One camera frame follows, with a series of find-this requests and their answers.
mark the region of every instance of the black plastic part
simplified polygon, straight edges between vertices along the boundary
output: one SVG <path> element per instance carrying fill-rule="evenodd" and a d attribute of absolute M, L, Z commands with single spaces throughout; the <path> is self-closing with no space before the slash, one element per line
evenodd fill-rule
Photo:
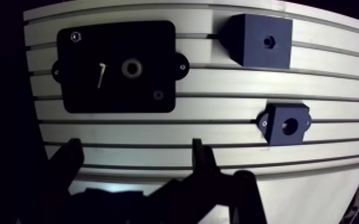
<path fill-rule="evenodd" d="M 56 82 L 61 83 L 61 79 L 60 79 L 60 63 L 58 61 L 56 61 L 53 64 L 53 67 L 51 68 L 51 75 L 53 76 L 53 79 Z"/>
<path fill-rule="evenodd" d="M 309 110 L 304 104 L 268 104 L 257 126 L 269 145 L 301 144 L 311 125 Z"/>
<path fill-rule="evenodd" d="M 215 205 L 229 206 L 231 223 L 266 224 L 253 173 L 225 175 L 216 165 L 211 147 L 193 140 L 193 174 L 171 180 L 146 197 L 142 192 L 110 193 L 87 189 L 70 195 L 68 186 L 83 164 L 79 139 L 72 139 L 51 158 L 39 176 L 31 201 L 33 223 L 166 223 L 193 224 Z"/>
<path fill-rule="evenodd" d="M 170 21 L 101 24 L 60 30 L 58 77 L 71 113 L 166 113 L 175 81 L 189 71 Z"/>
<path fill-rule="evenodd" d="M 292 26 L 285 18 L 239 14 L 228 19 L 218 39 L 243 67 L 289 69 Z"/>
<path fill-rule="evenodd" d="M 188 73 L 190 69 L 190 64 L 188 59 L 181 53 L 175 54 L 175 80 L 183 79 Z"/>

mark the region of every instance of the mounting hole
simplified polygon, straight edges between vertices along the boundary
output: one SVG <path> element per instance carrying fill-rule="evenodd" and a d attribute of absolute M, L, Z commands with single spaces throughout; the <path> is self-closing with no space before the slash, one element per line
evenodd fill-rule
<path fill-rule="evenodd" d="M 153 92 L 153 98 L 155 100 L 162 100 L 164 99 L 164 93 L 161 90 L 156 90 Z"/>
<path fill-rule="evenodd" d="M 124 76 L 128 79 L 135 79 L 142 74 L 143 67 L 139 60 L 131 58 L 122 63 L 121 70 L 122 74 L 124 74 Z"/>
<path fill-rule="evenodd" d="M 265 48 L 273 49 L 275 44 L 276 42 L 273 36 L 266 36 L 266 38 L 264 39 Z"/>
<path fill-rule="evenodd" d="M 265 45 L 271 45 L 271 40 L 269 38 L 265 38 L 264 39 L 264 44 Z"/>
<path fill-rule="evenodd" d="M 293 135 L 297 131 L 298 123 L 296 119 L 290 118 L 282 124 L 282 131 L 285 135 Z"/>

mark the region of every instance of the dark background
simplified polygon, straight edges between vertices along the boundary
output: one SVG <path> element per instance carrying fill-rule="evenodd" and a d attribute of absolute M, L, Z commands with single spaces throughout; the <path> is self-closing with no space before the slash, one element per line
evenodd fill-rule
<path fill-rule="evenodd" d="M 33 180 L 46 162 L 26 67 L 22 12 L 58 2 L 0 0 L 0 223 L 15 223 L 18 213 L 24 219 Z M 359 19 L 359 1 L 292 2 Z"/>

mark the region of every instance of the round hole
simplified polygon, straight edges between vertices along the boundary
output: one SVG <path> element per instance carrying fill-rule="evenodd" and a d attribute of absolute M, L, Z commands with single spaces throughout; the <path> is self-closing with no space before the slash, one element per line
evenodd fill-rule
<path fill-rule="evenodd" d="M 135 79 L 142 74 L 143 67 L 142 63 L 139 60 L 131 58 L 124 61 L 121 70 L 122 74 L 124 74 L 124 76 L 128 79 Z"/>
<path fill-rule="evenodd" d="M 282 131 L 285 135 L 293 135 L 297 131 L 297 120 L 290 118 L 282 124 Z"/>
<path fill-rule="evenodd" d="M 268 45 L 271 45 L 271 40 L 270 40 L 270 38 L 265 38 L 265 39 L 264 39 L 264 44 L 267 45 L 267 46 L 268 46 Z"/>
<path fill-rule="evenodd" d="M 161 90 L 156 90 L 153 92 L 153 97 L 155 100 L 162 100 L 164 98 L 164 93 Z"/>
<path fill-rule="evenodd" d="M 130 74 L 136 74 L 136 73 L 138 72 L 138 67 L 136 66 L 135 63 L 130 63 L 130 64 L 128 65 L 128 72 L 129 72 Z"/>

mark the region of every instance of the black robotic claw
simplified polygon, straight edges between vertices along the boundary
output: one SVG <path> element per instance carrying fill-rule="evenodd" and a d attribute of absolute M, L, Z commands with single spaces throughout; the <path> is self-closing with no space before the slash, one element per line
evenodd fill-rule
<path fill-rule="evenodd" d="M 267 223 L 254 175 L 246 170 L 237 171 L 233 176 L 222 174 L 214 159 L 213 151 L 203 146 L 200 139 L 193 140 L 193 174 L 182 181 L 171 180 L 150 196 L 142 192 L 110 193 L 98 189 L 87 189 L 74 196 L 57 200 L 53 192 L 65 195 L 69 182 L 74 178 L 72 170 L 83 163 L 80 141 L 70 141 L 61 147 L 65 152 L 74 147 L 72 157 L 56 154 L 54 161 L 63 169 L 59 183 L 47 192 L 48 204 L 58 202 L 58 209 L 45 206 L 45 201 L 35 201 L 38 206 L 33 211 L 34 220 L 39 223 L 198 223 L 216 205 L 229 207 L 231 223 Z M 44 219 L 45 214 L 53 214 Z"/>

